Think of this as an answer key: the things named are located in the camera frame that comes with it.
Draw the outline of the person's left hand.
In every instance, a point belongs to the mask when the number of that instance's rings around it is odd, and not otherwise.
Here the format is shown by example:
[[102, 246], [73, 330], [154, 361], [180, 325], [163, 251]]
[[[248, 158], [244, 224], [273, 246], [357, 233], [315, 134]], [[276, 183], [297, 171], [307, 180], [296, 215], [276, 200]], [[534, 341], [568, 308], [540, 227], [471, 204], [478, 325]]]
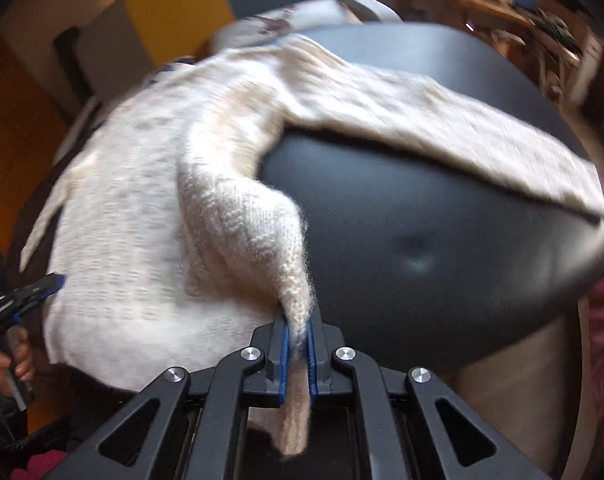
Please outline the person's left hand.
[[0, 394], [6, 398], [13, 396], [8, 379], [11, 366], [15, 367], [15, 377], [21, 382], [31, 382], [36, 372], [27, 330], [17, 327], [15, 333], [18, 344], [12, 350], [12, 356], [0, 351]]

